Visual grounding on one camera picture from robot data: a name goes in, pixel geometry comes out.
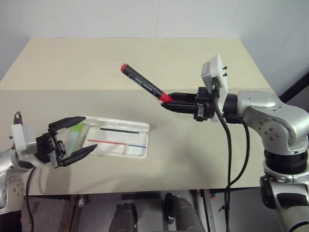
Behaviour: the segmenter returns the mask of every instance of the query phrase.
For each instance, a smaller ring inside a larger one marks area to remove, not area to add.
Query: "beige tabletop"
[[[167,93],[195,93],[203,86],[202,64],[216,53],[228,66],[231,93],[272,91],[237,39],[33,38],[0,82],[0,149],[11,146],[10,124],[18,110],[25,124],[36,126],[37,136],[48,123],[68,116],[146,122],[151,125],[146,158],[89,155],[67,168],[45,166],[36,171],[30,194],[224,188],[227,145],[222,126],[165,110],[119,70],[126,62]],[[245,136],[241,125],[229,127],[236,176],[245,156]],[[250,160],[235,187],[258,186],[263,175],[264,149],[250,131]]]

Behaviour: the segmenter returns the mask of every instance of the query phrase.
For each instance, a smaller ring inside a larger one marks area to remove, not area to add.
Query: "red line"
[[[127,145],[127,144],[124,144],[124,143],[109,142],[109,141],[101,141],[101,140],[93,140],[93,139],[87,139],[87,141],[90,141],[90,142],[98,142],[98,143],[108,143],[108,144]]]

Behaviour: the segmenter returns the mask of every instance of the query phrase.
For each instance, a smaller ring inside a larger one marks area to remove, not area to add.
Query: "blue line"
[[[135,147],[141,147],[141,148],[146,148],[146,146],[140,146],[140,145],[133,145],[133,144],[129,144],[129,146],[135,146]]]

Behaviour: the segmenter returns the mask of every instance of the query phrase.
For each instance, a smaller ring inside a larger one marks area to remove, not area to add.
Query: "white wall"
[[[0,0],[0,79],[29,37],[239,37],[281,94],[309,69],[309,0]]]

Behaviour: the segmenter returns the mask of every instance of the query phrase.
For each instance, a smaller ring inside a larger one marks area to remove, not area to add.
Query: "green object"
[[[84,128],[84,124],[79,123],[79,124],[75,125],[74,127],[72,127],[71,131],[82,132],[83,128]]]

